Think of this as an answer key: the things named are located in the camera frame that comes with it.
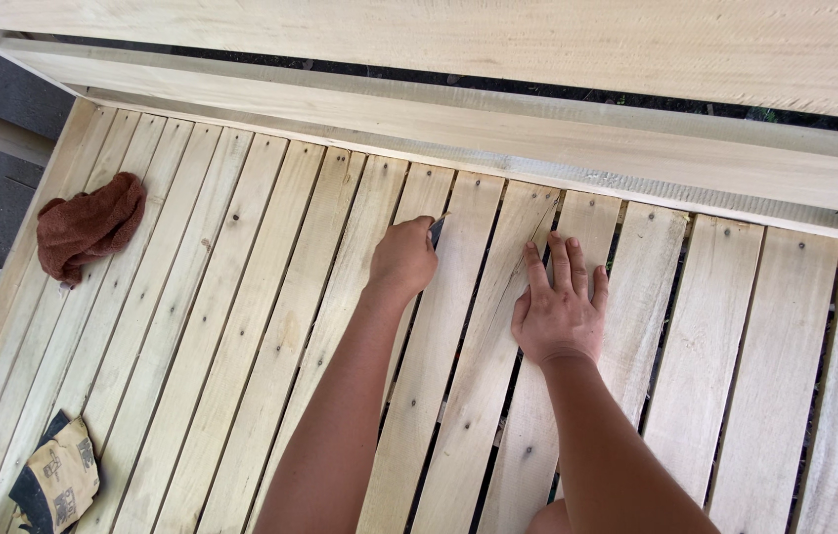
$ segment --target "leg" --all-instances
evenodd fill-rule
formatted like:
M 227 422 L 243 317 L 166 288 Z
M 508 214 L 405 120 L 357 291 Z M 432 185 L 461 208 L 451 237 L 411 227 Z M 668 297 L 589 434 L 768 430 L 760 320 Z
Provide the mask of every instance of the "leg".
M 571 523 L 567 518 L 564 499 L 544 506 L 531 519 L 531 525 L 524 534 L 570 534 Z

